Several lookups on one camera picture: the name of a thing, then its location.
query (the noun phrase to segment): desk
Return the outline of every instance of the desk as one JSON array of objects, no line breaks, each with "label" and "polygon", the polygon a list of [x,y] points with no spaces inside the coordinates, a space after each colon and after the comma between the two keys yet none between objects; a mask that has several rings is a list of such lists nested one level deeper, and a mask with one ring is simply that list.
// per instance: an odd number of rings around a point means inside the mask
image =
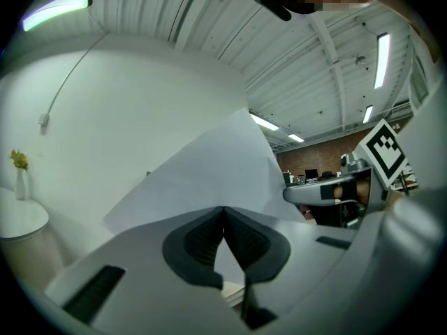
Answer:
[{"label": "desk", "polygon": [[0,188],[0,239],[18,240],[41,231],[48,223],[46,210],[34,200],[16,200],[14,192]]}]

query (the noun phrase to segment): corrugated metal ceiling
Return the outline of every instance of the corrugated metal ceiling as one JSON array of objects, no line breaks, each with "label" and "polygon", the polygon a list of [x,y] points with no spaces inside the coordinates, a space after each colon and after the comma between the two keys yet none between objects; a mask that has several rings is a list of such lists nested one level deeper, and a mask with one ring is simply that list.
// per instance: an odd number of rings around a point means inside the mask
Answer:
[{"label": "corrugated metal ceiling", "polygon": [[[29,12],[49,1],[37,0]],[[27,33],[17,31],[5,55],[14,59],[56,40],[104,31],[175,43],[193,1],[94,0],[87,10],[56,17]],[[336,63],[308,16],[283,22],[254,0],[207,0],[186,44],[242,71],[250,109],[281,127],[265,132],[275,151],[294,145],[288,133],[306,141],[341,135],[343,113],[345,128],[351,131],[360,126],[366,106],[374,105],[377,119],[395,101],[408,98],[402,87],[408,73],[409,28],[400,16],[378,3],[316,14],[335,47]],[[376,35],[383,32],[391,35],[390,62],[384,86],[374,90]],[[364,59],[356,65],[358,57]]]}]

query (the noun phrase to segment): vase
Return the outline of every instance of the vase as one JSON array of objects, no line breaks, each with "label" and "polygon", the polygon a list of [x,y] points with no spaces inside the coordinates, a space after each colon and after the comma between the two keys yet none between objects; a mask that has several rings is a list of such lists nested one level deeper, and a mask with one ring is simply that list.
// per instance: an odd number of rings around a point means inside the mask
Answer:
[{"label": "vase", "polygon": [[23,169],[17,168],[14,195],[17,200],[25,199],[25,182],[23,181]]}]

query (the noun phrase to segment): paper sheet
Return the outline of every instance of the paper sheet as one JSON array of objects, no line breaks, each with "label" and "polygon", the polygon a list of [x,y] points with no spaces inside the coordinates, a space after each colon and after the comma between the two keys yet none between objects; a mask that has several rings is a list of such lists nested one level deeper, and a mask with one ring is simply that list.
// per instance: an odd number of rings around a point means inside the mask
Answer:
[{"label": "paper sheet", "polygon": [[[286,202],[277,160],[246,109],[224,119],[177,152],[137,185],[104,217],[114,234],[190,211],[241,207],[277,218],[305,222]],[[243,273],[225,242],[215,270],[225,281],[243,284]]]}]

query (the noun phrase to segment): brick wall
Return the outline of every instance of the brick wall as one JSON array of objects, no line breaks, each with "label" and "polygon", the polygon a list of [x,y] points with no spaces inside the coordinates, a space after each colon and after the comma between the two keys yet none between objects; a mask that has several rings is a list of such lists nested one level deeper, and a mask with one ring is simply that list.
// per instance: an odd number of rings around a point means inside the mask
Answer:
[{"label": "brick wall", "polygon": [[[409,118],[401,119],[390,125],[399,123],[403,128],[408,120]],[[279,153],[277,154],[279,167],[283,172],[290,170],[295,176],[305,175],[305,170],[308,169],[317,169],[319,176],[325,171],[340,171],[340,157],[351,153],[370,131],[371,129],[367,129],[329,142]]]}]

